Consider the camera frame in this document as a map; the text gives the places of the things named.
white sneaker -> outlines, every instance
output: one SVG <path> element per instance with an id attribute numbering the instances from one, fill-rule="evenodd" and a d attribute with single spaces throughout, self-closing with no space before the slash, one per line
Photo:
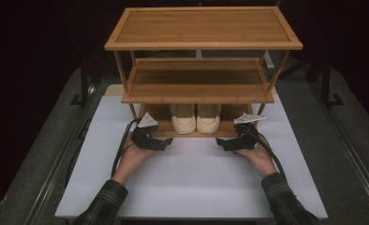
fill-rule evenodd
<path id="1" fill-rule="evenodd" d="M 199 104 L 197 107 L 197 130 L 213 134 L 219 129 L 221 104 Z"/>
<path id="2" fill-rule="evenodd" d="M 170 117 L 176 133 L 187 134 L 196 130 L 193 104 L 170 104 Z"/>

metal rail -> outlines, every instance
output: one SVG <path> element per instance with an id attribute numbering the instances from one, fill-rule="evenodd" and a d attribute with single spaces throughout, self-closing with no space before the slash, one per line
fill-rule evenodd
<path id="1" fill-rule="evenodd" d="M 315 97 L 320 99 L 320 93 L 318 92 L 317 87 L 314 83 L 310 83 L 310 89 L 312 90 Z M 368 170 L 363 165 L 362 160 L 357 154 L 357 150 L 354 148 L 353 144 L 349 140 L 348 136 L 346 135 L 346 132 L 340 125 L 334 113 L 326 107 L 326 105 L 323 103 L 322 100 L 319 100 L 318 103 L 320 104 L 320 107 L 322 111 L 325 113 L 328 120 L 331 122 L 332 127 L 336 131 L 340 141 L 342 142 L 345 148 L 345 153 L 348 156 L 351 166 L 353 167 L 355 173 L 357 174 L 363 187 L 365 188 L 366 193 L 369 196 L 369 172 Z"/>
<path id="2" fill-rule="evenodd" d="M 89 102 L 92 101 L 92 98 L 95 96 L 96 87 L 91 84 L 90 88 L 88 89 L 89 93 Z M 52 168 L 40 190 L 38 193 L 38 196 L 33 203 L 32 209 L 29 211 L 29 214 L 27 216 L 26 221 L 24 224 L 38 224 L 39 220 L 42 216 L 42 213 L 48 203 L 49 198 L 52 195 L 52 192 L 54 191 L 54 188 L 56 186 L 56 182 L 58 180 L 58 175 L 60 174 L 62 170 L 62 164 L 64 162 L 64 159 L 66 158 L 68 149 L 73 142 L 74 139 L 77 138 L 79 130 L 82 128 L 81 122 L 83 121 L 90 104 L 86 104 L 84 108 L 81 108 L 79 111 L 79 114 L 77 116 L 77 119 L 73 122 L 71 125 L 71 129 L 67 134 L 67 137 L 59 150 L 59 154 L 56 158 L 56 160 L 53 162 Z"/>

plaid sleeve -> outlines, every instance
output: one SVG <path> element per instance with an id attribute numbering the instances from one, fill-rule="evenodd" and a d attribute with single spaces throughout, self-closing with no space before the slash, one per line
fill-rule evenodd
<path id="1" fill-rule="evenodd" d="M 88 209 L 81 213 L 73 224 L 113 224 L 127 194 L 128 191 L 120 183 L 106 181 Z"/>
<path id="2" fill-rule="evenodd" d="M 318 218 L 305 210 L 296 199 L 287 181 L 280 173 L 276 172 L 266 176 L 261 185 L 278 225 L 319 224 Z"/>

wooden shelf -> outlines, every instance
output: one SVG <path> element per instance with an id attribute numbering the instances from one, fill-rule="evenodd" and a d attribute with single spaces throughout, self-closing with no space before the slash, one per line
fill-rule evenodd
<path id="1" fill-rule="evenodd" d="M 107 51 L 299 50 L 278 7 L 126 8 Z"/>
<path id="2" fill-rule="evenodd" d="M 137 59 L 123 103 L 273 103 L 258 58 Z"/>
<path id="3" fill-rule="evenodd" d="M 159 123 L 155 136 L 233 137 L 233 119 L 253 113 L 251 103 L 274 103 L 273 87 L 290 50 L 303 47 L 278 7 L 126 8 L 108 39 L 123 83 L 123 103 L 140 103 Z M 260 50 L 259 58 L 137 58 L 150 50 Z M 267 51 L 284 50 L 267 80 L 261 66 Z M 130 51 L 127 78 L 120 51 Z M 168 104 L 222 104 L 215 134 L 173 131 Z"/>
<path id="4" fill-rule="evenodd" d="M 213 137 L 236 137 L 237 133 L 234 130 L 233 119 L 240 117 L 243 113 L 253 113 L 250 105 L 222 105 L 219 130 L 214 134 L 204 134 L 197 130 L 181 135 L 173 131 L 172 122 L 170 120 L 170 110 L 168 105 L 152 104 L 141 105 L 140 115 L 143 116 L 148 112 L 155 120 L 158 121 L 158 130 L 153 133 L 154 137 L 198 137 L 198 138 L 213 138 Z"/>

bottom shelf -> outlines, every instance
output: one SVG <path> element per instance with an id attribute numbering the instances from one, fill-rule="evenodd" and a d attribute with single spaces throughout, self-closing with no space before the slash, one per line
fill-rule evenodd
<path id="1" fill-rule="evenodd" d="M 170 109 L 167 104 L 150 104 L 141 105 L 139 116 L 143 116 L 148 112 L 156 121 L 158 121 L 158 130 L 153 133 L 154 137 L 236 137 L 233 120 L 240 117 L 244 113 L 252 114 L 251 105 L 245 104 L 224 104 L 220 115 L 219 130 L 214 134 L 204 134 L 195 130 L 189 134 L 178 134 L 173 130 L 170 120 Z"/>

